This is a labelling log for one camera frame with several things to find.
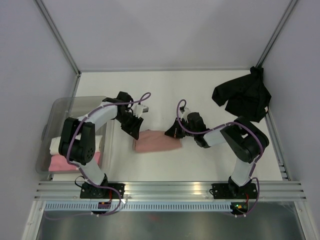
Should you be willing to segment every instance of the white wall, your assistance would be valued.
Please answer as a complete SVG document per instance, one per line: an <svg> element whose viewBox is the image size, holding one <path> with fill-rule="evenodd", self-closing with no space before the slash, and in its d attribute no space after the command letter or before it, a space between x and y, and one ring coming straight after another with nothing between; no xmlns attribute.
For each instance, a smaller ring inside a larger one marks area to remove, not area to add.
<svg viewBox="0 0 320 240"><path fill-rule="evenodd" d="M264 64L270 109L294 180L320 227L320 1L299 1Z"/></svg>
<svg viewBox="0 0 320 240"><path fill-rule="evenodd" d="M41 133L75 74L32 0L0 1L0 239L18 240L39 176Z"/></svg>
<svg viewBox="0 0 320 240"><path fill-rule="evenodd" d="M255 65L289 0L44 0L80 70Z"/></svg>

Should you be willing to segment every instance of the pink cloth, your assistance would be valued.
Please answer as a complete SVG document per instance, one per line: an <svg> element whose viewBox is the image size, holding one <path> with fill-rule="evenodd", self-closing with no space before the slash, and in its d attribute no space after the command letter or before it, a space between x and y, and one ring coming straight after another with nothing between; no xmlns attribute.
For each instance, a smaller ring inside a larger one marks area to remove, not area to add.
<svg viewBox="0 0 320 240"><path fill-rule="evenodd" d="M162 152L182 147L180 139L165 135L164 131L146 130L139 133L139 139L133 143L137 153Z"/></svg>
<svg viewBox="0 0 320 240"><path fill-rule="evenodd" d="M94 160L96 163L99 163L100 160L100 152L96 152L94 154ZM62 155L54 155L51 157L51 163L49 166L50 172L56 171L75 171L77 170L76 166L70 165L67 163L67 159Z"/></svg>

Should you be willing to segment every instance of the metal rail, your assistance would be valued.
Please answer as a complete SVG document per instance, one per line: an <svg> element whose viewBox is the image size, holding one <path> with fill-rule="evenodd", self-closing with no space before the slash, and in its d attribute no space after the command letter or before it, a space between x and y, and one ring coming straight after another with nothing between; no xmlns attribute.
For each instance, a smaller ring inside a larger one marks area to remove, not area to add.
<svg viewBox="0 0 320 240"><path fill-rule="evenodd" d="M225 182L122 182L125 198L130 202L234 202L234 199L214 199L211 184ZM80 199L80 188L73 181L41 181L36 201L87 201ZM306 201L298 181L261 181L259 202Z"/></svg>
<svg viewBox="0 0 320 240"><path fill-rule="evenodd" d="M72 57L64 39L62 38L53 18L51 17L46 5L44 4L44 2L42 0L33 0L35 5L38 7L40 13L42 14L44 20L46 21L49 29L51 30L54 38L56 39L57 43L59 44L64 56L66 57L66 59L68 60L69 64L71 65L73 71L75 72L75 74L77 76L80 75L80 70L74 60L74 58Z"/></svg>
<svg viewBox="0 0 320 240"><path fill-rule="evenodd" d="M275 27L275 30L273 31L267 45L265 46L263 53L261 54L257 64L255 65L256 67L262 67L264 64L267 56L269 55L269 52L271 51L271 48L274 46L276 40L278 39L280 33L282 32L284 26L286 25L289 17L293 13L297 3L299 0L291 0L286 7L280 21L278 22L277 26Z"/></svg>
<svg viewBox="0 0 320 240"><path fill-rule="evenodd" d="M283 150L280 145L277 129L274 124L274 120L272 118L272 112L270 109L269 109L269 112L265 116L265 123L266 123L266 126L269 131L269 135L271 138L270 140L272 142L272 146L274 149L276 159L279 163L279 168L281 171L282 179L290 181L291 180L290 170L288 169L288 166L286 164L286 160L284 158Z"/></svg>
<svg viewBox="0 0 320 240"><path fill-rule="evenodd" d="M114 210L118 205L115 200L108 209ZM98 200L90 201L47 201L46 211L101 211ZM231 202L148 202L125 201L119 211L122 212L231 212Z"/></svg>

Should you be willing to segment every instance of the transparent plastic bin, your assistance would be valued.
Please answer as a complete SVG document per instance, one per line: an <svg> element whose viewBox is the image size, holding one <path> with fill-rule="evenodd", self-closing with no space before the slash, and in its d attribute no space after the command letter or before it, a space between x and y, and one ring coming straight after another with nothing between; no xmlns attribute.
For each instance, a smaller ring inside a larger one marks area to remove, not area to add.
<svg viewBox="0 0 320 240"><path fill-rule="evenodd" d="M65 119L78 118L99 106L105 96L63 97L57 99L51 109L48 123L43 130L42 143L35 169L39 174L70 174L79 171L49 171L51 164L50 144L51 139L60 137ZM101 135L99 167L103 162L107 124L103 125L95 134Z"/></svg>

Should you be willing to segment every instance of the gray floor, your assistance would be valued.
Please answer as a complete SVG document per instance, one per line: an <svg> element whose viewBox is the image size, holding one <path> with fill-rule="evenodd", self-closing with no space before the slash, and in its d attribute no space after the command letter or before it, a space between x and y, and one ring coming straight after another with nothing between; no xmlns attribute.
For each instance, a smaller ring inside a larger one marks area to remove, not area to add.
<svg viewBox="0 0 320 240"><path fill-rule="evenodd" d="M59 218L76 212L53 211ZM40 240L304 240L289 204L259 203L246 218L219 212L118 212L42 220Z"/></svg>

